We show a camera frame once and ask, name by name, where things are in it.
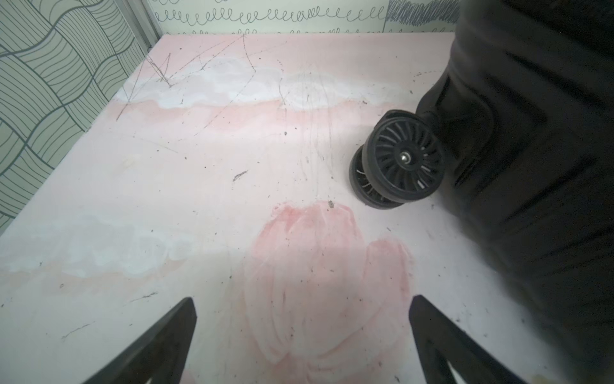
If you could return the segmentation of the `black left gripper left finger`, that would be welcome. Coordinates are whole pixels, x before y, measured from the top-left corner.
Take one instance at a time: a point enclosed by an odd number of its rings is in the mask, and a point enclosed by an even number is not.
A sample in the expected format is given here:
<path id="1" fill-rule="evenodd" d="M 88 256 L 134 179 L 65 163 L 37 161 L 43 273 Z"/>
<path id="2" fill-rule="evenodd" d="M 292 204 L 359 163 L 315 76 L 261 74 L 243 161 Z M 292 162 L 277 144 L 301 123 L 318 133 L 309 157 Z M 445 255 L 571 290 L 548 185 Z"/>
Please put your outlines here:
<path id="1" fill-rule="evenodd" d="M 198 316 L 186 297 L 87 383 L 179 383 Z"/>

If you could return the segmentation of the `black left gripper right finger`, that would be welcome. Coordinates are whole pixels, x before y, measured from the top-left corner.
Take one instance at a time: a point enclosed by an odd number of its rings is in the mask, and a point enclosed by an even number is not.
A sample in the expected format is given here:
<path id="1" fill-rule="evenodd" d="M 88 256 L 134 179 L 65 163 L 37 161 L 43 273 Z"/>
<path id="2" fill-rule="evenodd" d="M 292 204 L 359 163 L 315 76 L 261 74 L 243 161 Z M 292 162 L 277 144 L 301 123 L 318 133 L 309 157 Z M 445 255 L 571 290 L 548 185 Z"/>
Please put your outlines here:
<path id="1" fill-rule="evenodd" d="M 421 368 L 428 383 L 455 383 L 457 372 L 468 384 L 522 383 L 422 295 L 409 307 Z"/>

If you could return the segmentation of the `black ribbed hard-shell suitcase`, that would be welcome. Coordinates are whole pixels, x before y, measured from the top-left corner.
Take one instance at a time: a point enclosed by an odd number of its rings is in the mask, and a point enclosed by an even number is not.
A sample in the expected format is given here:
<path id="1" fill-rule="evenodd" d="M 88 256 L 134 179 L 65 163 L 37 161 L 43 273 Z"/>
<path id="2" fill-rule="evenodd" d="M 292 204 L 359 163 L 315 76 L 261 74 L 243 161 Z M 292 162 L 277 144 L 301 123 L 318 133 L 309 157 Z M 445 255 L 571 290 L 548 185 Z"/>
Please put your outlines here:
<path id="1" fill-rule="evenodd" d="M 393 209 L 445 177 L 461 214 L 582 363 L 613 360 L 613 4 L 463 1 L 417 110 L 388 110 L 350 163 Z"/>

